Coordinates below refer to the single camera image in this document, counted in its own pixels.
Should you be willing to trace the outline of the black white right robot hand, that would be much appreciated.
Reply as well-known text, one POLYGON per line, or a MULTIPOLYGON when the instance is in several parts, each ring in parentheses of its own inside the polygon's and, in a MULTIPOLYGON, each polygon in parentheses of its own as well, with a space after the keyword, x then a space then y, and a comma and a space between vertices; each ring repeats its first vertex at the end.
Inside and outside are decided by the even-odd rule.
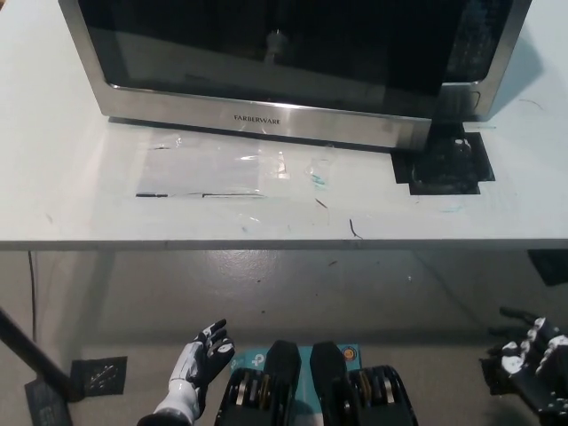
POLYGON ((528 311, 502 306, 500 315, 524 325, 489 329, 505 339, 480 360, 489 392, 516 394, 537 412, 559 410, 567 402, 567 334, 528 311))

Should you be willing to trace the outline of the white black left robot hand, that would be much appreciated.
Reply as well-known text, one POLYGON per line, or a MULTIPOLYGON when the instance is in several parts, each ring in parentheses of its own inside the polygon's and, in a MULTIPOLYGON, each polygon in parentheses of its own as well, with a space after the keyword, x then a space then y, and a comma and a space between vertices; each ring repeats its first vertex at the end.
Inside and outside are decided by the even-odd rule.
POLYGON ((227 334, 226 319, 204 328, 182 350, 170 381, 189 382, 196 390, 205 391, 231 362, 235 346, 227 334))

